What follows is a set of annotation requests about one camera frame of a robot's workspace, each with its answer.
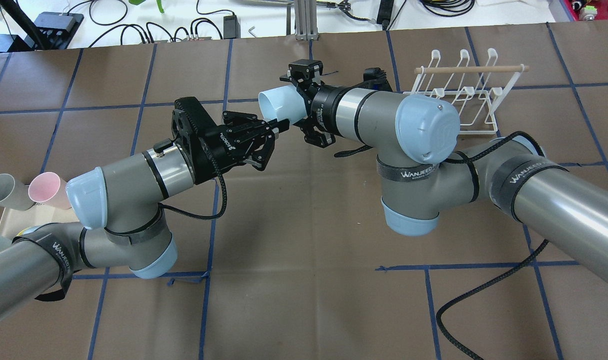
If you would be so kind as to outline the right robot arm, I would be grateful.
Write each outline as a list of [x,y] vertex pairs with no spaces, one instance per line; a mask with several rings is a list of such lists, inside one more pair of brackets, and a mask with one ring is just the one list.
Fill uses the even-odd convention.
[[367,69],[360,84],[333,86],[319,60],[289,64],[279,119],[294,120],[311,145],[342,137],[377,151],[388,226],[422,236],[442,211],[489,199],[608,283],[608,192],[546,157],[517,131],[456,151],[459,113],[438,98],[394,92],[386,72]]

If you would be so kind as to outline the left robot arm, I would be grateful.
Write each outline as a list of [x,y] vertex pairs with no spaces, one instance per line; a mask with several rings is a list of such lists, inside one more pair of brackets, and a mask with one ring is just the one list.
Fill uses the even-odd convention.
[[66,194],[77,221],[26,228],[0,251],[0,322],[31,300],[63,300],[85,269],[126,266],[150,280],[173,268],[178,248],[163,200],[231,167],[264,170],[291,124],[246,112],[226,111],[222,120],[176,109],[169,139],[73,178]]

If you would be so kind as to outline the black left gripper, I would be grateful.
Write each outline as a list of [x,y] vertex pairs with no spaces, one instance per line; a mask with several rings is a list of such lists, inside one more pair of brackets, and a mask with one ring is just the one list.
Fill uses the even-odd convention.
[[249,112],[224,111],[222,124],[205,130],[204,141],[221,171],[244,164],[264,171],[278,134],[289,127],[289,119],[263,120]]

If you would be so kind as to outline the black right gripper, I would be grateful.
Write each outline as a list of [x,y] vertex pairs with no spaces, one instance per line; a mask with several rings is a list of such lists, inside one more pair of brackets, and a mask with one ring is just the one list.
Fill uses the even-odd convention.
[[336,139],[323,119],[323,111],[328,109],[324,103],[332,89],[321,79],[322,73],[322,61],[297,60],[288,65],[286,74],[279,79],[294,85],[298,97],[304,101],[305,114],[295,116],[294,126],[303,132],[306,143],[326,148]]

